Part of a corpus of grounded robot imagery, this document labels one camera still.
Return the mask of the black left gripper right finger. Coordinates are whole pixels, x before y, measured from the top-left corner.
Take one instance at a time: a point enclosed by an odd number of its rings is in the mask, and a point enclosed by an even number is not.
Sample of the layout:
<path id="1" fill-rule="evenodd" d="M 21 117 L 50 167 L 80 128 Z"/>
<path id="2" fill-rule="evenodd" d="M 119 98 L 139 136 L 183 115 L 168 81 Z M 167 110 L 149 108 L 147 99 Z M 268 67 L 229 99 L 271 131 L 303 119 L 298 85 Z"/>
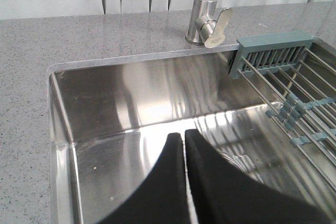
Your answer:
<path id="1" fill-rule="evenodd" d="M 330 223 L 317 207 L 263 185 L 196 129 L 185 131 L 186 163 L 199 223 Z"/>

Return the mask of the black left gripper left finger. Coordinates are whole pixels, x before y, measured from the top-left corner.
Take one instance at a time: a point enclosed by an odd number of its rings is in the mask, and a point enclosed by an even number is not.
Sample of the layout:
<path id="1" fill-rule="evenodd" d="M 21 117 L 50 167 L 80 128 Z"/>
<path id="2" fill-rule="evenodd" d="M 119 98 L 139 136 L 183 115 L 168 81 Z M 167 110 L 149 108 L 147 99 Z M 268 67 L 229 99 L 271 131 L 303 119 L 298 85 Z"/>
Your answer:
<path id="1" fill-rule="evenodd" d="M 141 185 L 100 223 L 189 223 L 182 138 L 167 135 L 166 143 Z"/>

